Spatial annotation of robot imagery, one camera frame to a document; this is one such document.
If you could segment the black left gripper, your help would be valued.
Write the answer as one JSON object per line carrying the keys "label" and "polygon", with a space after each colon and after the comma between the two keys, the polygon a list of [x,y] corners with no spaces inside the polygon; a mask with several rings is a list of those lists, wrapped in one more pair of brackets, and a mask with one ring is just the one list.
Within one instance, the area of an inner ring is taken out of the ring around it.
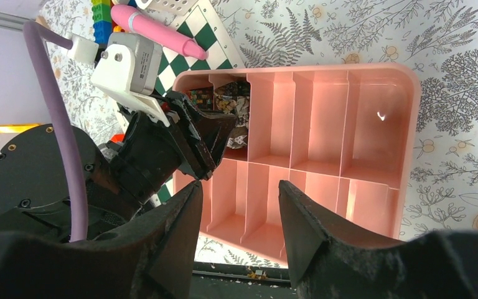
{"label": "black left gripper", "polygon": [[128,40],[109,40],[97,57],[91,82],[115,101],[129,124],[123,142],[111,147],[114,156],[95,166],[90,202],[144,204],[176,171],[196,180],[210,179],[238,118],[200,110],[182,92],[132,91],[137,50]]}

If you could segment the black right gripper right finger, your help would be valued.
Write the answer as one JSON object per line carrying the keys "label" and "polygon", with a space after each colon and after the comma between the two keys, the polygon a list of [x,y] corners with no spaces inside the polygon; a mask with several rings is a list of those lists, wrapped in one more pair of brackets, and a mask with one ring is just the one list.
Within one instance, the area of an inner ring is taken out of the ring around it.
{"label": "black right gripper right finger", "polygon": [[478,230],[403,242],[348,221],[285,180],[279,209],[299,298],[478,298]]}

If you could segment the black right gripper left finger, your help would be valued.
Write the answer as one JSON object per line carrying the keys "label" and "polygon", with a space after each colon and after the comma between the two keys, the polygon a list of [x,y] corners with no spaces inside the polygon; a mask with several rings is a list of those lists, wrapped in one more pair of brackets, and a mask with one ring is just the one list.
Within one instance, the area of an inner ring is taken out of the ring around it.
{"label": "black right gripper left finger", "polygon": [[187,298],[202,208],[193,181],[93,240],[0,232],[0,298]]}

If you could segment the brown floral patterned tie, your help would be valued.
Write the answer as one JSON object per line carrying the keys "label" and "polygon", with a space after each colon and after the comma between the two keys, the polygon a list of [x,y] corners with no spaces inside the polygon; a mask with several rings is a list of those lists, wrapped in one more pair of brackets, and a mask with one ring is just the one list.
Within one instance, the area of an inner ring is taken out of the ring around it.
{"label": "brown floral patterned tie", "polygon": [[227,147],[233,150],[246,148],[248,145],[250,92],[251,85],[247,81],[230,82],[214,90],[217,110],[237,118],[237,123],[227,141]]}

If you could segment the pink divided organizer tray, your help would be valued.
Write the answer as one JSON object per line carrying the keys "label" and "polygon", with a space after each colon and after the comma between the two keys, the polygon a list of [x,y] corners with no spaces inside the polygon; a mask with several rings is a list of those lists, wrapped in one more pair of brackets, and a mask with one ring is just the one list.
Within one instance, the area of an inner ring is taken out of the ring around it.
{"label": "pink divided organizer tray", "polygon": [[200,234],[284,265],[278,185],[398,238],[421,85],[396,63],[182,72],[173,90],[248,82],[246,148],[226,150],[204,190]]}

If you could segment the white perforated plastic basket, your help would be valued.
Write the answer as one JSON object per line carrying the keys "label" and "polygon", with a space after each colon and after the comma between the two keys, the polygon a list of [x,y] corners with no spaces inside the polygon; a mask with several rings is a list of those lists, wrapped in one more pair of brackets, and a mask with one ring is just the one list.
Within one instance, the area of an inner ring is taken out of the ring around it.
{"label": "white perforated plastic basket", "polygon": [[138,8],[164,11],[177,16],[185,15],[198,0],[135,0]]}

